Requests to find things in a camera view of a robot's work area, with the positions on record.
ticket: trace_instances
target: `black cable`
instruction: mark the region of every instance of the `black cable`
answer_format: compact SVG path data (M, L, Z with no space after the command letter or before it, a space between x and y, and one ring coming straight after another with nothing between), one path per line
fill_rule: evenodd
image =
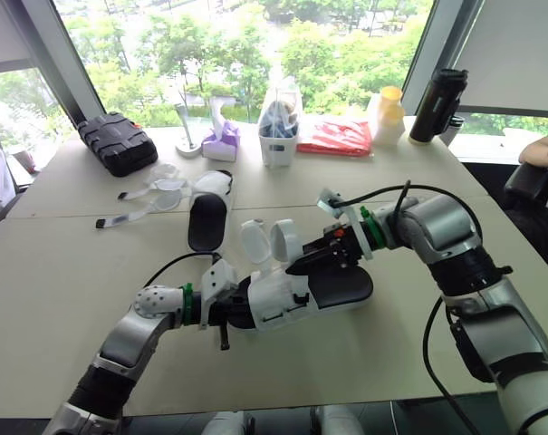
M405 188L406 184L399 185L399 186L389 186L387 188L379 188L378 190L374 190L371 193L367 193L366 195L362 195L361 197L357 197L354 199L349 199L348 201L341 201L341 202L331 202L331 206L334 208L339 207L347 207L352 206L354 204L358 204L359 202L364 201L365 199L370 199L377 197L378 195L381 195L386 192L392 192L394 190L401 190ZM473 223L475 224L476 233L481 237L481 240L483 240L483 229L481 228L481 224L479 223L479 219L476 218L475 212L469 207L466 202L459 198L457 195L449 192L448 190L444 190L443 188L436 188L434 186L428 186L424 184L411 184L409 185L409 189L422 189L422 190L430 190L433 192L441 193L443 195L447 195L448 197L451 197L456 202L458 202L468 213L468 215L471 217L471 220L473 220Z
M473 435L481 435L481 433L475 427L473 422L466 416L465 412L461 409L461 407L459 406L455 398L450 395L450 393L447 391L443 383L435 375L435 372L433 371L433 368L430 365L430 360L428 358L428 338L430 336L430 330L433 326L433 322L435 321L435 316L437 315L438 309L440 308L442 303L443 303L443 299L439 297L437 301L435 302L435 305L433 306L433 309L431 310L430 315L428 316L427 325L425 326L425 332L422 336L422 359L425 363L425 367L427 368L427 372L428 372L428 375L430 376L430 379L433 380L433 382L438 387L440 392L443 394L443 397L448 401L448 404L451 405L451 408L453 408L457 416L465 423L465 426L469 429L469 431Z
M453 319L451 318L451 310L448 306L445 306L445 317L447 318L447 323L449 326L454 324Z
M192 256L211 256L211 258L213 260L213 263L215 263L217 260L219 260L221 258L221 256L217 252L213 252L213 251L190 252L189 254L185 254L183 256L178 256L177 258L172 259L171 261L166 263L163 267L161 267L155 273L155 275L153 275L151 278L149 278L149 281L147 281L147 283L143 287L147 287L147 286L151 285L153 283L153 281L155 281L159 277L159 275L161 275L163 272L165 272L167 269L169 269L174 264L176 264L179 261L184 260L186 258L190 258Z
M392 227L394 228L394 231L398 231L400 207L402 206L403 199L407 196L407 193L409 193L409 188L410 180L407 179L407 182L404 183L404 187L400 191L399 200L397 201L397 205L394 207L394 212L392 213Z

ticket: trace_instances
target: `red package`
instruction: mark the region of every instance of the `red package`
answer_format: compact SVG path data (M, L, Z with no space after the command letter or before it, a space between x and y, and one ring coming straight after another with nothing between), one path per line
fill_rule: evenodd
M370 154L367 121L341 116L312 117L300 126L298 151L351 157Z

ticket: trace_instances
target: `black thermos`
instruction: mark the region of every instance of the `black thermos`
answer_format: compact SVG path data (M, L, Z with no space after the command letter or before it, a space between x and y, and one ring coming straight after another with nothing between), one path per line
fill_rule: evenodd
M418 106L410 137L429 142L448 127L455 114L461 93L466 88L467 71L442 69L433 74Z

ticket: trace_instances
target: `tissue box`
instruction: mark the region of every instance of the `tissue box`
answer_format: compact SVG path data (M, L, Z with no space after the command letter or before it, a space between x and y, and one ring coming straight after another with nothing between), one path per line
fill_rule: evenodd
M213 132L201 142L203 157L213 160L236 161L237 148L239 148L239 129L229 121L224 124L220 140Z

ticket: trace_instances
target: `window frame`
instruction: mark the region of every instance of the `window frame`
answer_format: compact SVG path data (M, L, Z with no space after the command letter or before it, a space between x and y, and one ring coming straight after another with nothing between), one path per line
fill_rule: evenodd
M402 106L416 114L433 72L452 68L485 0L435 0L402 87Z
M21 35L31 63L42 73L76 128L106 111L72 45L52 0L0 0Z

